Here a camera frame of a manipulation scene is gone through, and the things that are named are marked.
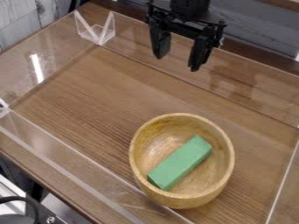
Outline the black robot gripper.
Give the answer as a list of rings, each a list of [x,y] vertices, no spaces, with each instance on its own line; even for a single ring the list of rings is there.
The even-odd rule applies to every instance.
[[[227,27],[224,19],[211,13],[210,4],[211,0],[148,0],[147,3],[154,56],[162,59],[170,52],[171,33],[195,39],[188,59],[192,72],[207,62],[212,47],[220,47]]]

